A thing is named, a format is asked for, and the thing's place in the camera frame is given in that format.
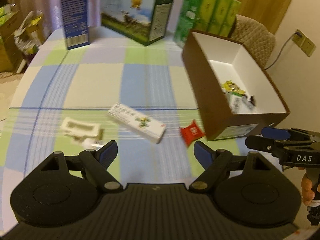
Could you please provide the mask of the person right hand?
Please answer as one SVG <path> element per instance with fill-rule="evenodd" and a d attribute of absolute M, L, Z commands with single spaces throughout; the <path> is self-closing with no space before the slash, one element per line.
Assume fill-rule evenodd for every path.
<path fill-rule="evenodd" d="M 303 204 L 308 206 L 314 199 L 315 192 L 312 190 L 313 184 L 306 174 L 302 178 L 301 187 Z"/>

